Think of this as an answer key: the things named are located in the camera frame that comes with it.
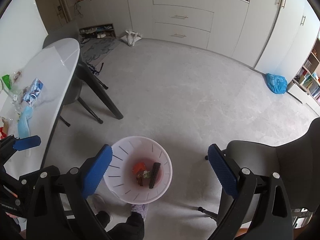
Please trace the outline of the orange brown snack wrapper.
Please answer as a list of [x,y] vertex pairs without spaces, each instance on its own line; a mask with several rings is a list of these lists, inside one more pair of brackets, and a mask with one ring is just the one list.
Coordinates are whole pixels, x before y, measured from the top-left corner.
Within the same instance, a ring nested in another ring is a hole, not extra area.
[[139,171],[136,174],[136,181],[139,186],[144,187],[144,186],[149,186],[150,183],[150,177],[151,177],[151,172],[148,170],[145,171]]

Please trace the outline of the grey floor mat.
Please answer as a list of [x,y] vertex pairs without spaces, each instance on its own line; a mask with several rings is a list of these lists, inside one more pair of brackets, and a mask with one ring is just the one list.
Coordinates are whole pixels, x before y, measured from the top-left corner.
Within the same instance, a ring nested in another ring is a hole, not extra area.
[[119,44],[120,41],[113,38],[90,39],[81,45],[83,60],[96,66]]

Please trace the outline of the blue white tissue pack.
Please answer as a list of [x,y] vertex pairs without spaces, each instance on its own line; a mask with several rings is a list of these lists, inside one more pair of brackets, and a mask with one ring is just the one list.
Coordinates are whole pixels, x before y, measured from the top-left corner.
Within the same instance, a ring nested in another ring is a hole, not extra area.
[[42,89],[43,83],[38,78],[35,78],[32,84],[27,88],[26,92],[24,92],[22,100],[31,105],[37,100]]

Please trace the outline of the shoe rack niche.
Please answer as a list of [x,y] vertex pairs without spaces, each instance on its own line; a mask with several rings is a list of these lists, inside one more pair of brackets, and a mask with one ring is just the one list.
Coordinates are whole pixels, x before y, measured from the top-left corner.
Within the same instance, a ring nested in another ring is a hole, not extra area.
[[113,24],[103,24],[93,27],[79,29],[81,43],[84,44],[91,39],[116,38]]

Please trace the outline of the white tote bag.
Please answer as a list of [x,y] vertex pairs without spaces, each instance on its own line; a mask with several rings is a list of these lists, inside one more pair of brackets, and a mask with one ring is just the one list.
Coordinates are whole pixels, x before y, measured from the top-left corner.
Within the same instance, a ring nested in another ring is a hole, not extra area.
[[126,30],[126,34],[121,38],[128,46],[133,47],[142,37],[138,32]]

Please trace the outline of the white drawer cabinet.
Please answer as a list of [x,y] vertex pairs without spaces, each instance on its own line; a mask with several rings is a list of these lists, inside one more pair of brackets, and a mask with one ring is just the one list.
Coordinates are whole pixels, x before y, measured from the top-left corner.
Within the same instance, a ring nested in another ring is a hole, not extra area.
[[153,0],[153,38],[231,57],[248,6],[245,0]]

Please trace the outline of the clear red snack wrapper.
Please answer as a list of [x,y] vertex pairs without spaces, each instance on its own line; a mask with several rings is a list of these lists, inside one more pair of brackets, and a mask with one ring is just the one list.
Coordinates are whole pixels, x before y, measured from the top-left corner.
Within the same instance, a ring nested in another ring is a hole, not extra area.
[[17,72],[14,72],[14,74],[12,75],[12,81],[16,82],[20,78],[21,75],[22,75],[22,72],[20,70]]

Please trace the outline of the green plastic wrapper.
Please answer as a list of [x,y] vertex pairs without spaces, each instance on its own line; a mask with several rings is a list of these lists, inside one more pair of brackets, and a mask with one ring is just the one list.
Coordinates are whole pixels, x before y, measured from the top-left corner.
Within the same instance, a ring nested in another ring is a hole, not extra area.
[[3,75],[2,76],[2,80],[4,82],[4,84],[6,85],[6,87],[8,88],[8,90],[11,90],[12,88],[12,81],[11,81],[11,78],[10,78],[10,75]]

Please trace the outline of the person foot purple slipper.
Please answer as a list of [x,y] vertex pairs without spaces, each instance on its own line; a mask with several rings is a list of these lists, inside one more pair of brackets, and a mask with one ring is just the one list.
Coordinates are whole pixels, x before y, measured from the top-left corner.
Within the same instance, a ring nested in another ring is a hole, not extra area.
[[148,207],[149,207],[148,204],[132,204],[131,212],[136,212],[140,214],[143,220],[145,220],[148,214]]

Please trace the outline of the person foot white slipper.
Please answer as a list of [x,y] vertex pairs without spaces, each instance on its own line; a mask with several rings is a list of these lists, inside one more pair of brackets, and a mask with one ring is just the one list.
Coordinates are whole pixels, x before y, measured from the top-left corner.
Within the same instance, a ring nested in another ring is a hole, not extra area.
[[92,203],[93,203],[93,206],[94,206],[96,213],[107,212],[106,211],[106,203],[100,195],[94,194],[92,197]]

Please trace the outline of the blue surgical face mask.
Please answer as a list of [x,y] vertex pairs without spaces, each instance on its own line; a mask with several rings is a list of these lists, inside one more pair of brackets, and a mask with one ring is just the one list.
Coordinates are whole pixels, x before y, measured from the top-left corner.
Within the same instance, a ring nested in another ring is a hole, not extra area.
[[17,124],[18,136],[20,138],[27,138],[30,136],[29,119],[33,116],[33,108],[26,106],[20,114],[20,119]]

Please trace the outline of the tall white wardrobe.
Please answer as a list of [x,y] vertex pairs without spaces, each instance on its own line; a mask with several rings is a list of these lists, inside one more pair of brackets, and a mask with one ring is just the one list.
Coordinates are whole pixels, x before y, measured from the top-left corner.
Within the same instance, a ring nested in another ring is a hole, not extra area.
[[291,81],[309,56],[319,19],[307,0],[249,0],[232,58]]

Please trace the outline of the grey dining chair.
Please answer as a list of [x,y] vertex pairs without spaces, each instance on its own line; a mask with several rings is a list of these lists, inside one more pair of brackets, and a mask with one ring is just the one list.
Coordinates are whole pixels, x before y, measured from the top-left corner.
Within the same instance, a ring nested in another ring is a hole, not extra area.
[[[55,41],[61,40],[64,37],[54,37],[52,35],[48,35],[46,37],[46,39],[44,40],[43,43],[43,47],[47,47],[48,45],[54,43]],[[88,113],[90,115],[93,116],[93,118],[95,118],[95,120],[97,120],[97,122],[99,124],[103,124],[103,120],[101,120],[92,110],[91,108],[84,102],[84,100],[82,100],[82,98],[80,98],[80,94],[81,94],[81,89],[82,89],[82,84],[83,81],[80,80],[76,74],[73,75],[71,83],[68,87],[68,90],[66,92],[65,98],[63,100],[62,106],[64,105],[70,105],[72,103],[75,103],[76,101],[78,101],[82,107],[84,107],[84,109],[86,111],[88,111]],[[59,116],[59,119],[67,126],[70,127],[71,124],[68,123],[62,116]]]

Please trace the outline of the pink white trash bin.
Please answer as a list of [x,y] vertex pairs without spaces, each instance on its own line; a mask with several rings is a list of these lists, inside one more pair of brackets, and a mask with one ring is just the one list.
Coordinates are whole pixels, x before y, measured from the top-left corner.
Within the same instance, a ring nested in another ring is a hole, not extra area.
[[132,136],[111,148],[112,161],[104,181],[116,197],[128,204],[149,204],[166,193],[172,180],[172,163],[159,143]]

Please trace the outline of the grey office chair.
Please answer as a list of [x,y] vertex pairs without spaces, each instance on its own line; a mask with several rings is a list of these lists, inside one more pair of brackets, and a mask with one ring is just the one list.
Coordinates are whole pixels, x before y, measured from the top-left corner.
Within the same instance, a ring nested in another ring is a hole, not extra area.
[[221,169],[226,161],[237,165],[229,177],[239,179],[238,172],[249,169],[257,176],[280,178],[290,208],[315,212],[319,207],[319,119],[314,119],[300,138],[280,146],[233,140],[224,150],[211,144],[205,157],[212,168]]

